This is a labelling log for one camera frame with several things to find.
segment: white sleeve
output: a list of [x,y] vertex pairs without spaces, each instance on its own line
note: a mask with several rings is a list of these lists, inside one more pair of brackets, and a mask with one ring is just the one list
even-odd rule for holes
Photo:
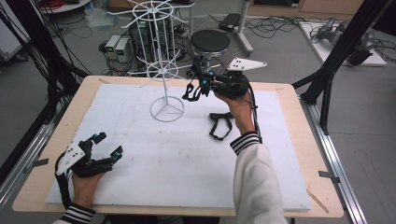
[[233,178],[236,223],[287,224],[268,148],[255,133],[242,135],[231,147],[237,155]]
[[64,215],[52,224],[89,224],[93,215],[95,215],[95,211],[72,203]]

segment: hand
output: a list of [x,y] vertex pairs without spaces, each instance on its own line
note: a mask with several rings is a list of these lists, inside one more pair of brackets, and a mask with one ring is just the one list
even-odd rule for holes
[[75,191],[74,203],[86,208],[90,208],[93,203],[93,196],[95,194],[98,182],[104,174],[105,173],[101,173],[99,175],[82,178],[73,174],[72,179]]
[[239,129],[239,132],[241,134],[255,131],[253,120],[251,118],[251,104],[249,92],[247,92],[244,96],[238,99],[230,99],[218,93],[215,93],[215,96],[218,97],[220,100],[224,101],[228,105],[228,107],[230,107],[230,112],[235,118],[236,127]]

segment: gray floor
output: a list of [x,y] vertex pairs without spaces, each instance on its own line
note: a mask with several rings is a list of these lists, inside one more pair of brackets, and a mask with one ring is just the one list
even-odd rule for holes
[[[64,13],[61,22],[77,21],[82,11]],[[206,17],[196,19],[205,28],[216,27]],[[111,34],[121,34],[120,26],[127,20],[117,20],[108,29],[84,26],[84,21],[72,25],[74,33],[65,35],[67,45],[93,74],[106,70],[106,61],[98,46]],[[249,29],[245,34],[254,52],[250,60],[265,61],[268,66],[247,71],[254,82],[293,83],[314,73],[321,62],[298,28],[278,32],[264,39]],[[375,32],[381,39],[396,43],[396,37]],[[246,58],[234,35],[230,50],[221,56],[225,64],[233,57]],[[297,90],[303,93],[306,87]],[[46,82],[31,62],[8,63],[0,67],[0,164],[18,144],[46,103]],[[368,223],[396,223],[396,63],[385,67],[346,67],[337,72],[332,88],[329,113],[329,132],[344,165],[348,179],[359,200]],[[12,211],[13,199],[18,189],[0,211],[1,223],[51,223],[61,214],[16,213]],[[101,223],[96,215],[93,223]],[[337,219],[298,218],[297,223],[350,223],[348,216]],[[224,218],[221,223],[234,223]]]

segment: black stool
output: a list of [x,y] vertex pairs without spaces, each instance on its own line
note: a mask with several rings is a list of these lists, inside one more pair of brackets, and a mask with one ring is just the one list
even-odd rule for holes
[[[221,73],[224,72],[225,67],[222,61],[216,57],[225,53],[230,46],[230,38],[216,30],[201,30],[192,34],[190,38],[191,48],[196,54],[204,56],[202,61],[203,72],[208,72],[214,67],[221,66]],[[211,65],[212,58],[216,59],[219,64]]]

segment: black and white striped cuff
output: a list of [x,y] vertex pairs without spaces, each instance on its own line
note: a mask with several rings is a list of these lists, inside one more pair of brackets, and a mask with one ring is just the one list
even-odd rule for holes
[[255,132],[248,132],[233,140],[230,146],[235,154],[239,155],[239,153],[241,153],[241,151],[244,150],[246,147],[259,143],[259,136]]
[[72,223],[72,224],[85,224],[90,223],[91,219],[95,215],[95,211],[79,206],[78,204],[72,203],[61,220]]

